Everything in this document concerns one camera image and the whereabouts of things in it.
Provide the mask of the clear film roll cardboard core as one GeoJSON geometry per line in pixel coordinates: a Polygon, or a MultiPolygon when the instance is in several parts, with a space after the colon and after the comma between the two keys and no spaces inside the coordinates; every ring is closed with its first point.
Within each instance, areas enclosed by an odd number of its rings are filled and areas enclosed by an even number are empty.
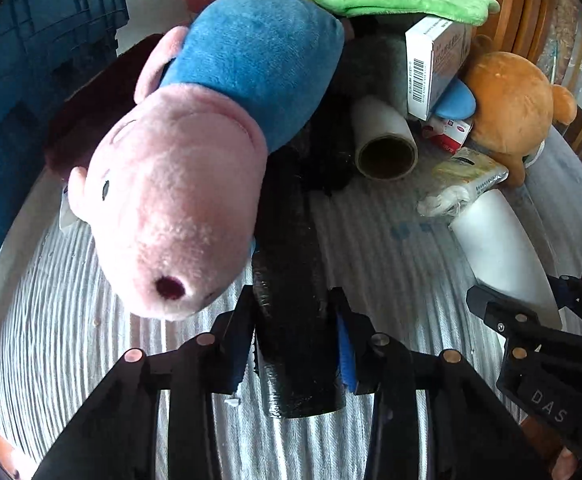
{"type": "Polygon", "coordinates": [[[418,148],[406,119],[376,96],[364,96],[352,110],[355,165],[368,179],[393,181],[410,174],[418,148]]]}

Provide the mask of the blue plush slipper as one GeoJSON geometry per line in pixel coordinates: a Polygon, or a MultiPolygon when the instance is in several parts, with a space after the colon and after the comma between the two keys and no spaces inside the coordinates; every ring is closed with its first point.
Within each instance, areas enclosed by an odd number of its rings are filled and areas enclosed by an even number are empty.
{"type": "Polygon", "coordinates": [[[468,86],[455,77],[435,103],[432,114],[442,119],[465,120],[477,108],[476,98],[468,86]]]}

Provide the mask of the yellow tissue packet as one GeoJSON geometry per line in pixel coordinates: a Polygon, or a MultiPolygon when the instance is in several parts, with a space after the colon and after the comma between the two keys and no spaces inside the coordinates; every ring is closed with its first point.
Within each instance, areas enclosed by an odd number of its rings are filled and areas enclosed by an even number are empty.
{"type": "Polygon", "coordinates": [[[509,170],[490,156],[459,148],[431,170],[432,186],[419,200],[421,217],[456,217],[483,193],[504,182],[509,170]]]}

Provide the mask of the red white medicine box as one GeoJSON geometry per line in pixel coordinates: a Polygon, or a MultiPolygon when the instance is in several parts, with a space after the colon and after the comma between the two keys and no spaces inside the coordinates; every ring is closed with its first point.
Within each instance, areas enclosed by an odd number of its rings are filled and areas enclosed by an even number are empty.
{"type": "Polygon", "coordinates": [[[422,136],[438,148],[455,154],[465,144],[474,122],[468,120],[445,119],[431,116],[422,124],[422,136]]]}

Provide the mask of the pink pig plush blue shirt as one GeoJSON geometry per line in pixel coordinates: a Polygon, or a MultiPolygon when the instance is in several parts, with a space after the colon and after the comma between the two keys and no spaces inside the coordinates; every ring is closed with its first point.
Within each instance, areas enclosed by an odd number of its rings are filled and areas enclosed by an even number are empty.
{"type": "Polygon", "coordinates": [[[268,156],[314,114],[345,38],[309,0],[216,0],[160,39],[134,106],[67,183],[129,312],[182,320],[242,272],[268,156]]]}

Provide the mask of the blue plastic crate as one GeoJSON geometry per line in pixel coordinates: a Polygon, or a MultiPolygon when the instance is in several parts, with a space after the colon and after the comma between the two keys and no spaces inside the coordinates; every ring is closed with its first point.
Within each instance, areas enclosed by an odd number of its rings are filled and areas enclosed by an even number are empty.
{"type": "Polygon", "coordinates": [[[126,0],[0,3],[0,247],[44,167],[50,119],[116,58],[126,0]]]}

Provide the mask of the dark maroon cloth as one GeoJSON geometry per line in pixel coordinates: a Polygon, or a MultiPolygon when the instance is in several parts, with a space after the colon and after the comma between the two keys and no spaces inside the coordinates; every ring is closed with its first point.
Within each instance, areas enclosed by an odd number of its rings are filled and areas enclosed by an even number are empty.
{"type": "Polygon", "coordinates": [[[70,170],[86,168],[100,141],[134,107],[134,88],[160,34],[142,39],[71,96],[49,122],[46,166],[67,181],[70,170]]]}

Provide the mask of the white paper roll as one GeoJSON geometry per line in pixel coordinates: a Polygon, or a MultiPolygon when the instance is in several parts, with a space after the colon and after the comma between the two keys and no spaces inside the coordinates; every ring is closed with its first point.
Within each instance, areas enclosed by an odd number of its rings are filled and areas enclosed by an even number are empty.
{"type": "Polygon", "coordinates": [[[452,221],[451,231],[479,283],[522,302],[543,325],[562,327],[541,260],[500,191],[477,198],[452,221]]]}

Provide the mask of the brown teddy bear plush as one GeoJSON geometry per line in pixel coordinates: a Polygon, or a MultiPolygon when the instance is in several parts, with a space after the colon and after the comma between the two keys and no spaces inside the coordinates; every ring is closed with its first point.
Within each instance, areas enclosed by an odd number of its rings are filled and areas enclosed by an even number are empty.
{"type": "Polygon", "coordinates": [[[519,188],[526,180],[523,158],[547,139],[554,122],[576,119],[576,99],[527,58],[495,50],[483,35],[472,39],[462,81],[477,102],[472,142],[508,169],[506,185],[519,188]]]}

